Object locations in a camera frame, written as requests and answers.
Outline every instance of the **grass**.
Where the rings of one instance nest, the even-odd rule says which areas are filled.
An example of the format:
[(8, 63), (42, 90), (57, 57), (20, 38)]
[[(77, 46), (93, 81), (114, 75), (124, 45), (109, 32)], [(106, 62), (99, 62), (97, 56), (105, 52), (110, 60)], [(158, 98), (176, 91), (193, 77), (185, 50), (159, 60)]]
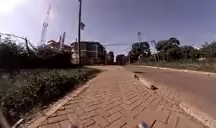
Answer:
[(188, 61), (176, 61), (176, 62), (147, 62), (142, 63), (147, 66), (167, 67), (175, 69), (187, 69), (195, 71), (213, 72), (216, 73), (216, 62), (188, 62)]
[(7, 85), (0, 94), (0, 105), (11, 124), (25, 117), (35, 108), (41, 108), (94, 77), (99, 70), (37, 69), (25, 70), (7, 76)]

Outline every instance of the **bush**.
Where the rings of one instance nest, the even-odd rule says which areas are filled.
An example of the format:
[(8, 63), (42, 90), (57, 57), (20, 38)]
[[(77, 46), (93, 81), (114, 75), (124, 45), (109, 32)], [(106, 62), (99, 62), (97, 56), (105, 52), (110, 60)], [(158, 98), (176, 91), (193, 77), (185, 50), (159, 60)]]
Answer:
[(24, 73), (0, 98), (1, 108), (9, 121), (15, 122), (36, 106), (43, 106), (98, 73), (90, 68)]

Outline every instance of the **red brick paving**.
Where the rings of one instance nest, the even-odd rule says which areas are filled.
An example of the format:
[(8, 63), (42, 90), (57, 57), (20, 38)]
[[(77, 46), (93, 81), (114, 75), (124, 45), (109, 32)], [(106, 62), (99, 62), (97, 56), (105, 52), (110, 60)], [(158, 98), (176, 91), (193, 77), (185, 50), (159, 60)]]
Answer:
[(149, 90), (121, 67), (102, 67), (89, 88), (52, 114), (39, 128), (135, 128), (145, 121), (152, 128), (202, 127), (177, 106)]

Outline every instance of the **asphalt road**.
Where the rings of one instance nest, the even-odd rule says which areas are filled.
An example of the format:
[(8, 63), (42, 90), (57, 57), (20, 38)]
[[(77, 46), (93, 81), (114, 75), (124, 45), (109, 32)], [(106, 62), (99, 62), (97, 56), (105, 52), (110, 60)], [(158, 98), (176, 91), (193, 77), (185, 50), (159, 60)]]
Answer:
[(126, 68), (140, 72), (140, 75), (146, 79), (179, 90), (180, 95), (186, 97), (184, 100), (216, 120), (216, 77), (140, 66), (126, 66)]

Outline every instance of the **blue sky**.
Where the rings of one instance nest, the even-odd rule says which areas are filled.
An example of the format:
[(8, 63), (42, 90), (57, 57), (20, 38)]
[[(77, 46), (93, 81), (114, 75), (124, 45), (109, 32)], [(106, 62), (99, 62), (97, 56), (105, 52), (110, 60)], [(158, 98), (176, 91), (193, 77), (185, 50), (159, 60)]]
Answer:
[[(42, 23), (52, 5), (46, 39), (67, 42), (77, 37), (78, 0), (0, 0), (0, 32), (40, 40)], [(216, 40), (216, 0), (83, 0), (83, 40), (100, 41), (115, 53), (126, 53), (130, 44), (142, 40), (176, 37), (182, 45), (197, 47)]]

